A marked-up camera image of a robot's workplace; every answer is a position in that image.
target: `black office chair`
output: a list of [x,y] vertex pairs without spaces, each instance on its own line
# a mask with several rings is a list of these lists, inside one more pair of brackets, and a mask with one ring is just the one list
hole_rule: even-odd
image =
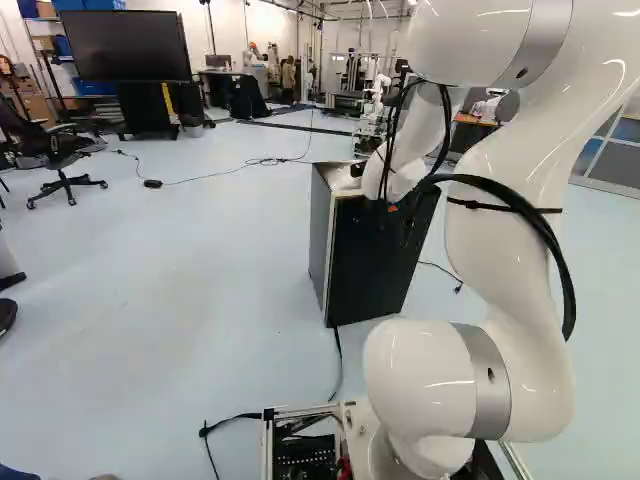
[[13,105],[0,94],[0,128],[19,139],[14,144],[17,154],[28,157],[44,156],[44,167],[47,170],[56,170],[60,177],[60,180],[43,184],[40,187],[40,194],[27,199],[29,210],[36,208],[36,200],[48,197],[62,188],[67,192],[69,205],[75,205],[76,199],[71,192],[72,185],[109,187],[104,180],[92,181],[87,174],[68,178],[62,171],[63,168],[96,151],[96,143],[91,138],[77,135],[78,125],[75,123],[57,125],[45,130],[40,122],[31,122],[22,118]]

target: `blue storage bin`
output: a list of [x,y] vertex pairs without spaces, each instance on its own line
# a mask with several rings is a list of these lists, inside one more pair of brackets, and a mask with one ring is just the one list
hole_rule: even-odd
[[69,45],[67,37],[64,35],[56,35],[54,41],[56,42],[56,47],[58,47],[58,54],[61,57],[70,57],[72,55],[71,46]]
[[84,0],[87,10],[125,10],[125,0]]
[[115,95],[116,86],[111,82],[90,82],[80,77],[73,77],[73,84],[78,95]]
[[22,18],[38,18],[38,7],[36,0],[18,0],[18,8]]
[[52,0],[52,2],[58,13],[63,10],[84,10],[83,0]]
[[126,10],[126,0],[52,0],[58,12],[63,10]]

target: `computer monitor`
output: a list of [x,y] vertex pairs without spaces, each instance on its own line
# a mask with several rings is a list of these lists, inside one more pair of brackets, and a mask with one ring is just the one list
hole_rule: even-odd
[[85,80],[191,81],[184,28],[176,12],[62,11],[60,19]]

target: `black pedestal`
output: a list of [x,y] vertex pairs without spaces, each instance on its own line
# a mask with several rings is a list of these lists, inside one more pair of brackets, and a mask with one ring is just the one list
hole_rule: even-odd
[[371,202],[333,188],[335,170],[316,163],[311,179],[309,275],[328,327],[400,313],[440,197]]
[[179,127],[171,123],[161,83],[122,82],[117,85],[117,93],[126,133],[178,138]]

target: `shoe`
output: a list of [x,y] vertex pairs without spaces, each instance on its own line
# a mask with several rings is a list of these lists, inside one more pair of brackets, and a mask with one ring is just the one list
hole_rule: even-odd
[[16,321],[18,304],[9,298],[0,298],[0,337],[4,336]]

